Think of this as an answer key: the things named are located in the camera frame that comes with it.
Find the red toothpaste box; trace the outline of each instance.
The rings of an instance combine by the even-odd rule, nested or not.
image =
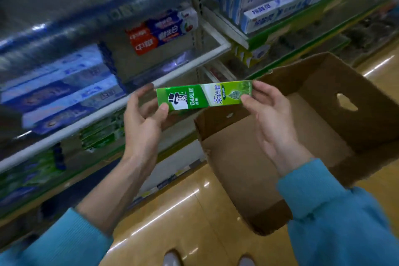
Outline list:
[[[197,12],[190,6],[168,10],[160,16],[150,18],[138,27],[126,30],[137,55],[196,30]]]

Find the shoe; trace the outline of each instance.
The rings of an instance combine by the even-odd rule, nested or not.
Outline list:
[[[255,266],[255,262],[250,256],[244,255],[238,261],[238,266]]]
[[[167,252],[164,255],[162,266],[183,266],[179,253],[175,250]]]

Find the hand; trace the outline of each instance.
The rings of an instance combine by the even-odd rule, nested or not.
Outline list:
[[[153,88],[153,84],[147,84],[132,93],[124,113],[126,145],[122,160],[141,166],[140,175],[144,179],[155,167],[161,127],[169,111],[167,103],[158,107],[156,98],[138,107],[140,97]]]
[[[312,154],[298,142],[289,100],[275,87],[253,81],[252,97],[242,95],[244,107],[256,118],[256,138],[280,176],[310,161]]]

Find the left hand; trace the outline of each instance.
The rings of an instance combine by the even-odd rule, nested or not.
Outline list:
[[[158,107],[156,98],[138,106],[140,97],[153,88],[153,84],[147,84],[132,93],[124,113],[126,146],[122,160],[139,165],[144,179],[155,167],[162,123],[166,123],[169,112],[167,103]]]

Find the darlie logo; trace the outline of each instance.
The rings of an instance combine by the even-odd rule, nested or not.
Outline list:
[[[175,110],[186,110],[188,109],[188,104],[187,104],[187,92],[184,94],[180,94],[178,92],[176,93],[170,93],[168,97],[168,101],[172,103],[173,108]]]

